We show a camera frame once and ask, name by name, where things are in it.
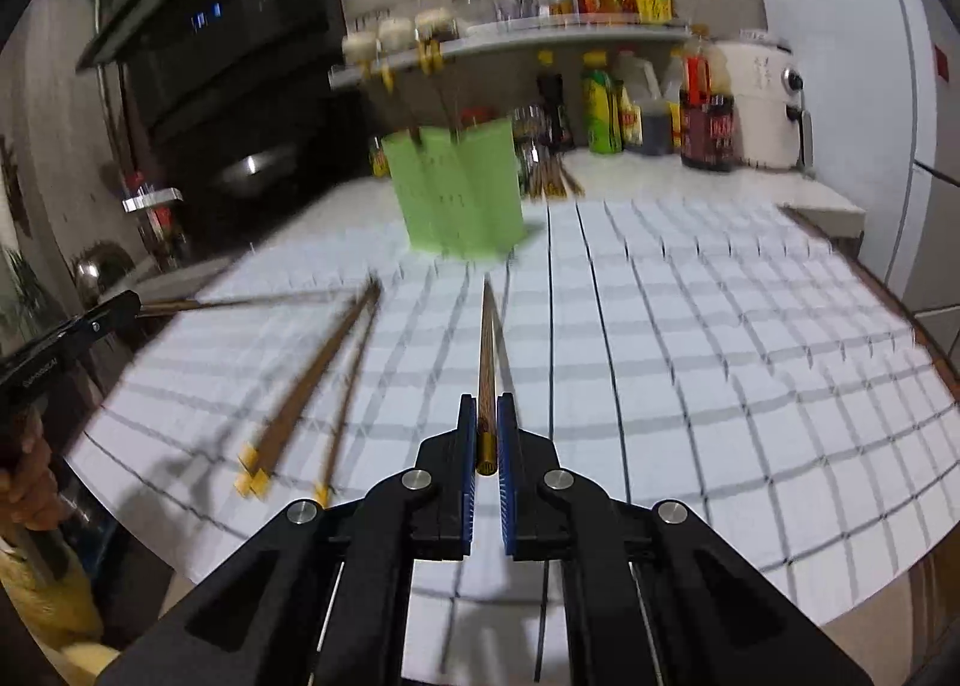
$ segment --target white tiled countertop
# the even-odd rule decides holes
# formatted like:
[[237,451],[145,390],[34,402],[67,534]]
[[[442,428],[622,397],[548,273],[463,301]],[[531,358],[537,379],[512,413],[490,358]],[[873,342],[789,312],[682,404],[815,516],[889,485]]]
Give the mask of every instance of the white tiled countertop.
[[[587,200],[629,197],[776,203],[800,211],[832,238],[856,238],[863,232],[865,212],[859,206],[796,172],[743,168],[717,174],[688,168],[680,162],[679,155],[643,157],[632,152],[596,155],[583,149],[564,155],[563,163],[587,192]],[[354,179],[317,200],[267,244],[400,219],[400,205],[388,179]]]
[[[409,251],[390,195],[372,182],[332,191],[317,205],[325,212],[311,208],[203,293],[352,290],[378,273],[383,304],[337,502],[360,499],[411,466],[421,440],[450,430],[476,385],[489,275],[503,325],[498,390],[514,395],[522,427],[612,498],[680,499],[814,622],[883,589],[960,517],[960,414],[928,354],[829,243],[772,203],[642,192],[528,203],[531,235],[508,261],[464,263]],[[349,348],[264,501],[237,497],[236,456],[340,307],[179,316],[85,427],[74,471],[179,574],[203,579],[312,493]],[[498,501],[496,480],[478,480],[462,569],[416,566],[407,678],[523,684],[542,661],[540,683],[569,683],[559,574],[507,560]]]

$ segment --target yellow bottle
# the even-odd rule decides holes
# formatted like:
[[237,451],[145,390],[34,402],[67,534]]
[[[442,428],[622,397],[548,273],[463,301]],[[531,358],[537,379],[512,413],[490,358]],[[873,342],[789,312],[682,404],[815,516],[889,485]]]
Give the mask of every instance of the yellow bottle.
[[673,148],[680,151],[680,90],[683,89],[683,49],[670,50],[670,64],[664,74],[664,100],[670,104]]
[[607,72],[607,53],[584,54],[584,122],[590,152],[613,155],[623,151],[620,136],[620,104],[616,86]]

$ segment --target bottle label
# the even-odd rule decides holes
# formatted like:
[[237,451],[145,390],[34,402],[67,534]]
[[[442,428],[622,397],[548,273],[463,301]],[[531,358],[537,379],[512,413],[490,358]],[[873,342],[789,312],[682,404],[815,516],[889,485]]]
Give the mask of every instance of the bottle label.
[[387,154],[383,150],[371,150],[370,165],[373,176],[390,176],[390,165],[387,164]]
[[673,19],[673,0],[637,0],[640,22],[662,25]]
[[733,114],[718,112],[710,116],[710,138],[727,139],[733,136]]
[[643,143],[640,107],[631,102],[626,88],[620,90],[620,132],[625,148],[640,147],[640,144]]
[[623,11],[620,0],[584,0],[588,14],[618,14]]
[[592,152],[623,150],[616,92],[602,76],[584,79],[584,117]]

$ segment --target chopstick bundle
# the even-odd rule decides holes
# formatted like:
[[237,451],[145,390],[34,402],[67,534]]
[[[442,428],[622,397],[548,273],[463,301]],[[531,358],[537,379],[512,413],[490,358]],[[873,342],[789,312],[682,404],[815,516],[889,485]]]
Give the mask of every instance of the chopstick bundle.
[[310,366],[291,388],[277,413],[267,422],[256,447],[248,445],[243,449],[240,454],[243,471],[234,483],[241,496],[246,497],[251,491],[258,497],[265,496],[270,475],[277,468],[277,462],[280,461],[280,456],[296,428],[296,422],[304,414],[307,403],[313,398],[314,391],[340,351],[354,323],[368,304],[379,299],[380,291],[380,281],[372,278],[360,298],[353,299],[342,313],[333,333],[320,346]]
[[363,336],[360,338],[360,342],[353,353],[353,360],[352,363],[350,363],[350,369],[347,373],[347,383],[344,386],[344,397],[340,401],[340,409],[337,411],[337,420],[334,423],[333,434],[330,436],[330,442],[326,448],[326,456],[323,458],[323,470],[322,473],[320,473],[320,482],[317,483],[314,495],[320,507],[329,507],[330,497],[333,494],[333,474],[337,468],[340,444],[344,439],[344,432],[347,430],[347,416],[349,416],[350,404],[353,401],[353,390],[356,388],[356,381],[360,376],[360,367],[363,365],[363,357],[366,354],[371,333],[373,333],[373,324],[376,323],[376,313],[379,307],[380,292],[377,290],[371,303],[367,327],[364,328]]
[[566,166],[563,165],[563,160],[560,160],[559,156],[557,157],[557,168],[560,169],[560,174],[569,185],[570,192],[573,193],[574,196],[584,195],[584,189],[580,186],[580,183],[576,181],[576,179],[573,179],[573,176],[570,176],[570,171],[566,170]]
[[493,374],[493,288],[483,282],[480,320],[480,379],[477,385],[477,462],[480,475],[496,473],[496,381]]
[[563,186],[563,177],[560,176],[560,160],[551,155],[544,165],[546,170],[546,185],[544,192],[547,198],[566,198],[566,188]]

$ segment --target wooden chopstick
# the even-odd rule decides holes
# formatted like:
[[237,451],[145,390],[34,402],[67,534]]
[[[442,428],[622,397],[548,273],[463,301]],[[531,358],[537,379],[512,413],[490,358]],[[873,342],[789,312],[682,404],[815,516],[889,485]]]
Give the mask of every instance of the wooden chopstick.
[[477,472],[496,473],[496,381],[493,377],[493,288],[483,281],[480,319],[480,379],[477,385]]
[[566,198],[566,187],[563,186],[563,177],[560,176],[560,162],[555,155],[551,155],[546,162],[549,174],[548,194],[554,198]]
[[313,362],[299,377],[280,408],[277,409],[277,413],[267,423],[260,435],[258,445],[256,447],[248,445],[243,449],[240,454],[240,463],[244,470],[234,483],[234,487],[241,496],[246,496],[251,491],[261,498],[266,494],[270,475],[277,468],[277,462],[280,461],[283,449],[296,428],[296,422],[304,414],[304,408],[313,398],[320,380],[323,379],[330,363],[340,351],[344,339],[352,330],[357,318],[367,304],[379,298],[379,295],[380,280],[372,278],[360,298],[354,299],[343,312],[333,333],[320,346]]
[[263,296],[248,296],[242,299],[216,299],[216,301],[200,302],[198,299],[161,299],[160,301],[143,302],[140,305],[138,318],[160,317],[175,315],[178,312],[189,312],[195,309],[221,309],[224,307],[269,307],[270,304],[325,304],[333,301],[343,291],[333,290],[305,290],[297,293],[272,293]]
[[350,363],[350,370],[347,373],[347,384],[344,386],[344,397],[340,401],[340,409],[337,411],[337,420],[333,427],[333,434],[330,436],[330,442],[326,448],[326,456],[323,458],[323,472],[320,473],[320,482],[317,483],[315,498],[320,507],[329,507],[330,497],[333,493],[332,483],[333,474],[337,468],[337,459],[340,455],[340,443],[343,441],[344,432],[347,430],[347,416],[349,416],[350,404],[353,401],[353,389],[356,387],[356,381],[360,376],[360,367],[363,363],[364,353],[367,351],[367,343],[370,341],[373,333],[373,324],[376,323],[376,313],[380,309],[380,291],[377,290],[373,295],[373,303],[370,307],[370,317],[367,320],[367,327],[364,328],[363,336],[353,353],[353,360]]
[[584,189],[580,186],[580,183],[573,179],[573,176],[570,176],[570,171],[566,169],[566,166],[563,165],[563,162],[560,160],[560,157],[557,157],[557,165],[560,168],[560,174],[563,174],[563,179],[566,179],[566,183],[570,185],[570,190],[573,191],[573,195],[582,196],[584,195]]

